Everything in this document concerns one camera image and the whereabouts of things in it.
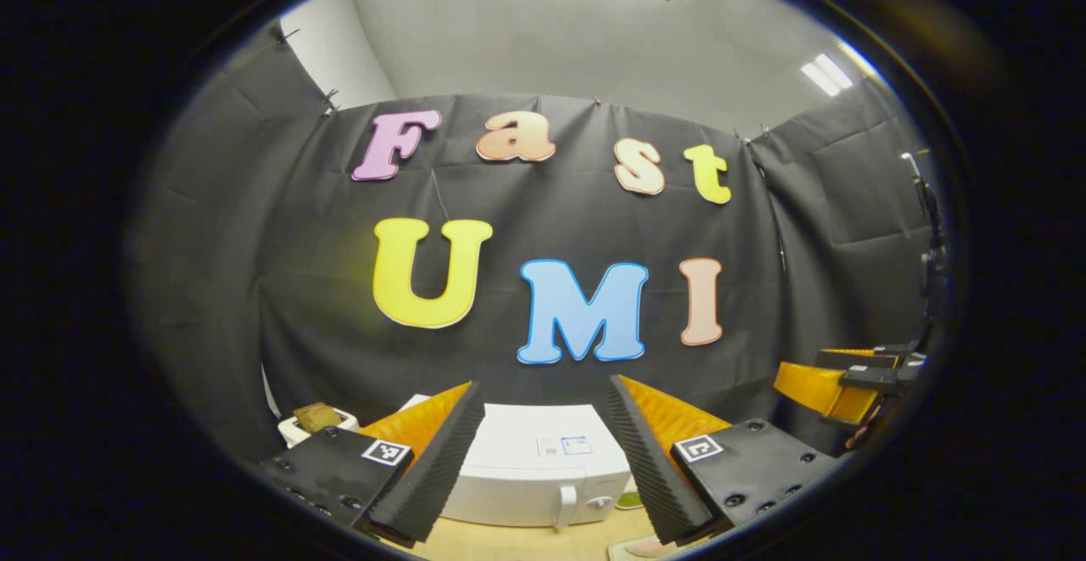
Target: blue letter m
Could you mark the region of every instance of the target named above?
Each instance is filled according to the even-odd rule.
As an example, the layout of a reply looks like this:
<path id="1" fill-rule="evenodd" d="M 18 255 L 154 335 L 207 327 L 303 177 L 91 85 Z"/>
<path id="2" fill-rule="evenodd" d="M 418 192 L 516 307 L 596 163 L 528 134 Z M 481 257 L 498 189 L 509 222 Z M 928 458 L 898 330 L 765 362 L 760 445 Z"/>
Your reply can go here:
<path id="1" fill-rule="evenodd" d="M 532 286 L 531 328 L 528 345 L 517 359 L 527 365 L 550 365 L 561 359 L 554 344 L 558 326 L 574 360 L 589 353 L 593 337 L 604 329 L 604 340 L 595 349 L 598 360 L 632 360 L 645 352 L 637 340 L 641 285 L 648 268 L 640 264 L 614 264 L 586 302 L 569 264 L 558 259 L 532 259 L 520 267 L 520 276 Z"/>

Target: foam letter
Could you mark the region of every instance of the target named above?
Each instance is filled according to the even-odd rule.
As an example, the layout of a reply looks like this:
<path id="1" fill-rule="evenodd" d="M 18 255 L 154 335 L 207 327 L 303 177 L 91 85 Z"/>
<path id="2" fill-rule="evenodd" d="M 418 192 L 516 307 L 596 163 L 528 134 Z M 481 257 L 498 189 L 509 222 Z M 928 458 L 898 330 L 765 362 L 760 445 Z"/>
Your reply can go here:
<path id="1" fill-rule="evenodd" d="M 416 124 L 421 124 L 427 130 L 441 127 L 441 113 L 431 109 L 375 117 L 374 137 L 369 139 L 366 155 L 362 156 L 362 164 L 354 169 L 351 178 L 354 181 L 372 181 L 394 177 L 400 167 L 392 163 L 392 152 L 400 150 L 400 157 L 407 160 L 415 154 L 415 148 L 422 139 L 422 129 Z"/>
<path id="2" fill-rule="evenodd" d="M 475 302 L 479 247 L 493 235 L 487 221 L 445 221 L 441 233 L 449 237 L 449 280 L 438 298 L 419 298 L 411 290 L 415 243 L 430 232 L 424 220 L 392 217 L 374 228 L 377 264 L 374 267 L 374 301 L 395 322 L 412 328 L 445 328 L 460 321 Z"/>
<path id="3" fill-rule="evenodd" d="M 694 186 L 697 186 L 697 192 L 703 199 L 717 204 L 725 204 L 732 199 L 732 190 L 722 187 L 717 176 L 717 170 L 725 174 L 728 162 L 717 157 L 712 148 L 702 144 L 692 146 L 682 154 L 694 163 Z"/>
<path id="4" fill-rule="evenodd" d="M 614 264 L 607 268 L 592 302 L 586 302 L 569 264 L 558 259 L 532 259 L 520 267 L 520 276 L 532 286 L 532 315 L 528 345 L 517 359 L 528 365 L 550 365 L 561 359 L 554 344 L 557 326 L 574 360 L 589 353 L 593 337 L 604 329 L 595 348 L 598 360 L 632 360 L 645 352 L 637 340 L 641 285 L 648 268 L 640 264 Z"/>
<path id="5" fill-rule="evenodd" d="M 664 174 L 656 166 L 660 154 L 653 143 L 637 139 L 619 139 L 615 143 L 615 176 L 618 182 L 629 191 L 655 194 L 664 191 Z"/>
<path id="6" fill-rule="evenodd" d="M 708 345 L 724 330 L 717 322 L 717 275 L 720 263 L 710 258 L 686 259 L 679 264 L 690 291 L 690 319 L 682 333 L 683 345 Z"/>
<path id="7" fill-rule="evenodd" d="M 483 160 L 519 157 L 528 162 L 542 162 L 554 154 L 555 144 L 547 133 L 551 123 L 531 111 L 498 113 L 487 120 L 487 132 L 476 143 L 476 152 Z"/>

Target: wooden table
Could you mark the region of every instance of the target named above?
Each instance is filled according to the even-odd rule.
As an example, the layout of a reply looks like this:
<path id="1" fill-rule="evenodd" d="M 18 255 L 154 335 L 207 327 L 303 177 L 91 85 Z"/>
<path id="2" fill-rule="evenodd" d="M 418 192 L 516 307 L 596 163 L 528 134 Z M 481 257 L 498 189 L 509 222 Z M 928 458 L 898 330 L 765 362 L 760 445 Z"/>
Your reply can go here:
<path id="1" fill-rule="evenodd" d="M 607 561 L 607 547 L 653 533 L 644 508 L 603 521 L 553 527 L 500 527 L 440 518 L 425 544 L 407 550 L 431 561 Z"/>

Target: microwave door handle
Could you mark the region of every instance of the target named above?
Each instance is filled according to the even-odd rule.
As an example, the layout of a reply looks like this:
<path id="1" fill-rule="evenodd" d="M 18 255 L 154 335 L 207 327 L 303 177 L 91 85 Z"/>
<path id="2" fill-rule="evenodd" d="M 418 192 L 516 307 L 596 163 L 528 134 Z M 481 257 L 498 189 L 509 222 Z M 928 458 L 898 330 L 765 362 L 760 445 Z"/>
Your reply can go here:
<path id="1" fill-rule="evenodd" d="M 577 510 L 577 487 L 564 485 L 558 488 L 558 493 L 561 496 L 561 506 L 558 508 L 558 520 L 555 521 L 554 526 L 561 530 L 569 526 L 573 511 Z"/>

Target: ceiling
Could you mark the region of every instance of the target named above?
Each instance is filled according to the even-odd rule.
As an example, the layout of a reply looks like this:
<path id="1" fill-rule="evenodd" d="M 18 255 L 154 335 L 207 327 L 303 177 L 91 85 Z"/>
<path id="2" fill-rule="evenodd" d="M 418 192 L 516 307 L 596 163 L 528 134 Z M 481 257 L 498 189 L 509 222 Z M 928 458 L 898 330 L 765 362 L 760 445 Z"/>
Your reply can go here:
<path id="1" fill-rule="evenodd" d="M 753 136 L 828 97 L 839 39 L 778 0 L 354 0 L 399 98 L 598 98 Z"/>

